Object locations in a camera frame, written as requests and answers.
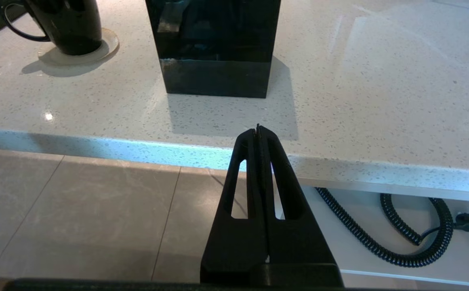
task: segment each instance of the speckled quartz countertop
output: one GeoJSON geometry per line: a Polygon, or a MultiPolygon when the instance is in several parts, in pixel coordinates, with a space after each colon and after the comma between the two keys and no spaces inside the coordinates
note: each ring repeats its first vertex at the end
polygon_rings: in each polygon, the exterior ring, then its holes
{"type": "Polygon", "coordinates": [[[469,199],[469,0],[282,0],[266,99],[166,94],[144,2],[98,5],[120,48],[74,76],[0,31],[0,149],[225,169],[261,123],[307,183],[469,199]]]}

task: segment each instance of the black box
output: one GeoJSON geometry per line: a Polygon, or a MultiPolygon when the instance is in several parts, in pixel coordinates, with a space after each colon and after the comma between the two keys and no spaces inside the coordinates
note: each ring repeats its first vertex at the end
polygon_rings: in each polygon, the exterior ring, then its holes
{"type": "Polygon", "coordinates": [[[168,93],[265,98],[281,0],[146,0],[168,93]]]}

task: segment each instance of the white coaster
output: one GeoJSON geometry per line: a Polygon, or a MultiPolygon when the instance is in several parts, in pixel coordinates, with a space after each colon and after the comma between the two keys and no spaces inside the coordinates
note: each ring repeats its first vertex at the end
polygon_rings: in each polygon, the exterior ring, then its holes
{"type": "Polygon", "coordinates": [[[101,29],[101,46],[94,52],[86,55],[66,55],[61,52],[53,42],[46,42],[40,48],[38,57],[48,66],[81,66],[92,64],[104,59],[113,53],[119,46],[118,36],[111,30],[101,29]]]}

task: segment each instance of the black mug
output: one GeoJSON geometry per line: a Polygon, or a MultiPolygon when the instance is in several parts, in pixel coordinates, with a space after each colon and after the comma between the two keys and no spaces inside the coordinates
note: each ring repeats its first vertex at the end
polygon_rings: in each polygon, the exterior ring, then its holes
{"type": "Polygon", "coordinates": [[[96,0],[11,0],[3,5],[3,19],[18,35],[35,41],[52,41],[67,55],[85,55],[101,46],[101,22],[96,0]],[[13,27],[6,10],[24,6],[46,36],[33,36],[13,27]]]}

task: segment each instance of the coiled cable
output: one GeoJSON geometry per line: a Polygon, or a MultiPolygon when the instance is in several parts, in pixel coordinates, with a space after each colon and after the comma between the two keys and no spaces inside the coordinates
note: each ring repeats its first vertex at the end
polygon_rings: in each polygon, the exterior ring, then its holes
{"type": "Polygon", "coordinates": [[[322,199],[334,212],[334,214],[342,221],[347,229],[358,239],[360,242],[367,247],[373,254],[387,261],[388,263],[409,268],[417,268],[429,265],[439,259],[446,251],[452,234],[454,231],[454,222],[450,210],[446,203],[442,199],[429,198],[432,202],[437,216],[439,217],[438,228],[429,230],[424,234],[418,234],[412,228],[410,228],[400,217],[394,209],[392,204],[391,194],[380,194],[380,201],[386,217],[389,219],[395,229],[400,232],[408,241],[414,245],[420,245],[421,241],[431,232],[438,230],[433,243],[424,251],[411,254],[403,255],[392,252],[379,243],[377,243],[369,234],[367,234],[354,219],[344,210],[342,206],[336,201],[333,195],[326,188],[315,187],[317,192],[321,195],[322,199]]]}

